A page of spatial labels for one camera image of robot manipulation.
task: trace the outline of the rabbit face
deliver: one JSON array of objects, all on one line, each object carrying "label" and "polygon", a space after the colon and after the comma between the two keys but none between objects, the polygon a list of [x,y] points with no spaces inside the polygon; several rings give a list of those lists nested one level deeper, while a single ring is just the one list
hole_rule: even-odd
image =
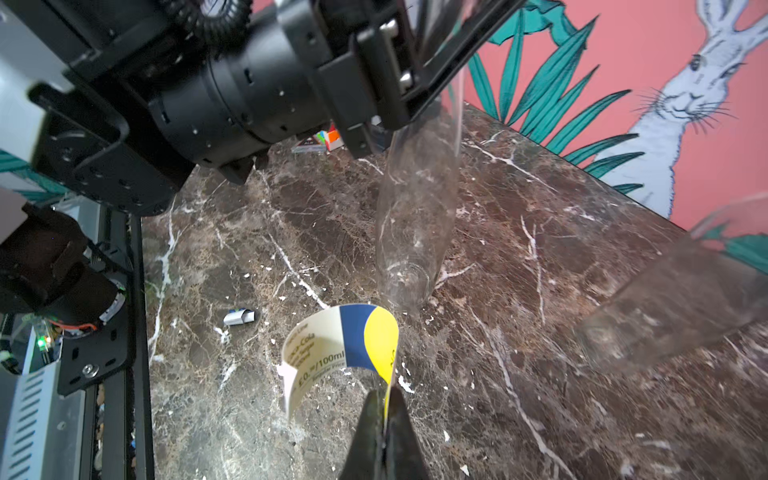
[{"label": "rabbit face", "polygon": [[697,13],[707,29],[707,42],[672,78],[650,105],[660,117],[686,124],[720,113],[728,81],[744,57],[768,38],[768,15],[747,30],[735,29],[747,0],[697,0]]},{"label": "rabbit face", "polygon": [[695,121],[717,111],[728,96],[728,81],[746,54],[741,45],[712,38],[661,91],[655,111],[668,120]]}]

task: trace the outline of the white marble vein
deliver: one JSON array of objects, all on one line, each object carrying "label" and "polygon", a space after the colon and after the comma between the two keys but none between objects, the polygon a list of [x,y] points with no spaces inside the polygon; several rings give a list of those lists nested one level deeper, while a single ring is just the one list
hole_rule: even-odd
[{"label": "white marble vein", "polygon": [[488,327],[482,322],[482,320],[478,318],[477,315],[475,315],[475,312],[472,309],[469,309],[469,312],[475,318],[475,321],[478,323],[478,325],[480,325],[480,328],[485,334],[485,338],[488,339],[488,344],[491,346],[491,350],[493,351],[493,356],[496,357],[498,366],[499,368],[502,369],[502,374],[504,375],[504,382],[507,384],[507,393],[512,397],[512,404],[515,406],[515,409],[518,411],[518,414],[520,414],[520,417],[523,419],[523,422],[525,422],[525,424],[531,430],[531,434],[533,435],[533,438],[536,440],[536,443],[538,444],[538,451],[541,452],[543,455],[546,455],[547,457],[551,458],[552,461],[558,464],[562,469],[562,471],[568,474],[568,476],[571,477],[573,480],[577,480],[576,475],[574,475],[574,473],[571,472],[571,470],[568,468],[565,462],[563,462],[563,459],[560,458],[560,456],[557,453],[553,452],[552,449],[550,449],[547,446],[544,439],[541,437],[541,435],[537,431],[535,427],[535,422],[530,417],[528,417],[528,414],[525,413],[525,411],[523,410],[522,404],[520,403],[520,397],[515,391],[515,387],[512,385],[512,379],[509,376],[509,371],[507,370],[507,366],[504,364],[502,355],[501,353],[499,353],[498,347],[496,346],[496,342],[493,340],[493,337],[491,337],[491,333],[488,331]]},{"label": "white marble vein", "polygon": [[382,172],[381,168],[378,168],[376,165],[372,164],[370,161],[368,161],[365,158],[358,158],[357,161],[358,162],[363,162],[364,164],[370,165],[371,167],[373,167],[373,170],[376,170],[377,172],[379,172],[379,175],[383,175],[384,174],[384,172]]},{"label": "white marble vein", "polygon": [[224,241],[224,238],[222,238],[221,232],[219,231],[218,228],[216,229],[216,238],[219,239],[219,250],[223,250],[224,247],[226,247],[235,256],[235,260],[239,260],[240,259],[240,256],[237,255],[237,252],[232,247],[230,247],[230,245],[227,242]]},{"label": "white marble vein", "polygon": [[487,151],[487,150],[486,150],[486,149],[484,149],[484,148],[480,148],[479,146],[477,146],[477,145],[475,145],[475,144],[473,144],[473,143],[470,143],[470,142],[462,142],[462,144],[463,144],[463,145],[465,145],[466,147],[470,147],[470,148],[474,148],[474,149],[476,149],[476,150],[480,150],[480,151],[481,151],[483,154],[485,154],[485,156],[489,157],[489,158],[491,159],[491,161],[500,161],[500,162],[502,162],[502,163],[504,163],[504,164],[507,164],[507,165],[509,165],[510,167],[513,167],[514,169],[516,169],[516,170],[520,171],[521,173],[523,173],[523,174],[524,174],[526,177],[529,177],[529,178],[531,178],[532,180],[536,180],[538,183],[540,183],[540,184],[544,185],[544,186],[545,186],[545,187],[547,187],[549,190],[552,190],[553,192],[557,192],[557,190],[555,190],[554,188],[552,188],[552,187],[550,187],[549,185],[547,185],[547,183],[546,183],[546,182],[544,182],[544,181],[543,181],[541,178],[539,178],[539,177],[535,176],[534,174],[532,174],[532,173],[531,173],[531,172],[529,172],[528,170],[525,170],[524,168],[521,168],[521,167],[519,167],[519,166],[518,166],[518,165],[515,163],[515,156],[514,156],[514,155],[512,155],[510,158],[502,158],[502,157],[496,157],[496,156],[495,156],[494,154],[492,154],[491,152]]},{"label": "white marble vein", "polygon": [[232,362],[232,364],[222,372],[221,383],[219,384],[219,392],[221,392],[227,382],[230,381],[230,377],[233,373],[235,373],[235,370],[237,370],[237,362]]},{"label": "white marble vein", "polygon": [[445,266],[440,266],[440,276],[438,277],[437,282],[435,282],[435,290],[440,288],[447,279],[467,273],[467,270],[471,269],[474,266],[475,266],[475,263],[472,263],[468,266],[465,266],[458,272],[449,272],[445,269]]},{"label": "white marble vein", "polygon": [[541,293],[541,261],[538,258],[538,249],[536,248],[536,223],[533,224],[533,233],[528,232],[525,226],[523,216],[520,216],[520,224],[523,226],[523,232],[528,237],[528,260],[536,262],[536,293],[538,293],[538,314],[541,316],[541,323],[547,322],[544,316],[544,295]]},{"label": "white marble vein", "polygon": [[160,339],[160,314],[163,311],[163,302],[165,301],[165,290],[170,285],[170,256],[176,250],[177,237],[174,234],[174,206],[176,204],[176,198],[170,204],[170,211],[168,212],[168,250],[162,257],[157,258],[163,266],[163,282],[160,284],[160,289],[157,292],[157,312],[154,316],[154,332],[152,336],[147,340],[147,347],[150,349],[149,363],[151,364],[155,358],[157,351],[157,341]]},{"label": "white marble vein", "polygon": [[270,233],[270,240],[272,240],[272,243],[274,244],[275,248],[277,248],[277,252],[280,254],[280,257],[283,259],[283,263],[286,264],[288,271],[291,272],[293,276],[296,277],[297,280],[299,280],[299,285],[303,286],[304,290],[306,290],[306,295],[311,296],[317,302],[317,304],[320,305],[320,308],[322,308],[323,310],[329,309],[330,307],[328,306],[328,304],[323,302],[320,299],[320,297],[317,296],[317,293],[315,293],[315,290],[301,278],[298,272],[296,272],[293,269],[293,267],[290,264],[290,260],[288,260],[288,256],[285,253],[285,250],[283,250],[283,248],[277,244],[277,242],[275,241],[275,238],[272,236],[271,233]]}]

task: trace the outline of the pink wall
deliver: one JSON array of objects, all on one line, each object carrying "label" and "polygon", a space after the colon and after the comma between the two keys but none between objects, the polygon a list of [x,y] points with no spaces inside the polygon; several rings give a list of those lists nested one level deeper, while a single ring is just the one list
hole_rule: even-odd
[{"label": "pink wall", "polygon": [[[751,0],[737,22],[737,29],[747,28],[766,13],[768,2]],[[566,14],[576,28],[582,28],[599,15],[571,85],[596,65],[600,67],[554,132],[606,94],[628,88],[632,92],[603,111],[563,154],[626,133],[641,114],[633,112],[641,105],[638,95],[651,94],[651,88],[661,89],[686,67],[707,38],[696,13],[695,0],[566,2]],[[510,46],[511,41],[501,46],[486,44],[480,51],[497,99]],[[555,48],[546,32],[525,36],[513,107],[525,85]],[[768,41],[754,48],[745,62],[730,79],[728,103],[723,104],[730,109],[728,113],[738,119],[720,115],[717,117],[720,123],[708,134],[695,134],[689,125],[683,136],[680,160],[674,168],[675,197],[671,215],[672,221],[683,228],[691,228],[721,205],[768,190],[768,155],[763,149],[764,116],[768,111],[768,94],[764,93],[768,78]],[[471,77],[468,78],[465,99],[482,108]],[[519,128],[524,119],[512,126]]]}]

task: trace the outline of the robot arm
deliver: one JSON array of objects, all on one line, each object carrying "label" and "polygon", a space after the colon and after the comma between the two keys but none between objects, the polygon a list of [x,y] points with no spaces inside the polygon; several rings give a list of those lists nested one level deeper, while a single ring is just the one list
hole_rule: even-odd
[{"label": "robot arm", "polygon": [[195,164],[242,184],[271,144],[330,121],[356,157],[381,151],[371,119],[407,125],[523,1],[283,0],[250,20],[220,3],[5,0],[64,79],[22,99],[41,112],[33,167],[149,216]]}]

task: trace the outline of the brown marble surface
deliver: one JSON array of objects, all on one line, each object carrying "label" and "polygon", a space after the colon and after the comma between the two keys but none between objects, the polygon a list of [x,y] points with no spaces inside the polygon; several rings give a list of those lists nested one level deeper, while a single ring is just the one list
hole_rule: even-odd
[{"label": "brown marble surface", "polygon": [[[439,288],[419,318],[399,315],[432,477],[467,465],[472,478],[768,478],[767,328],[628,377],[591,372],[574,341],[578,320],[683,232],[474,108],[464,145]],[[158,478],[339,474],[379,380],[334,372],[288,423],[275,368],[319,309],[307,288],[329,305],[379,302],[384,159],[337,152],[278,144],[245,187],[199,169],[145,219]],[[234,307],[261,319],[225,327]]]}]

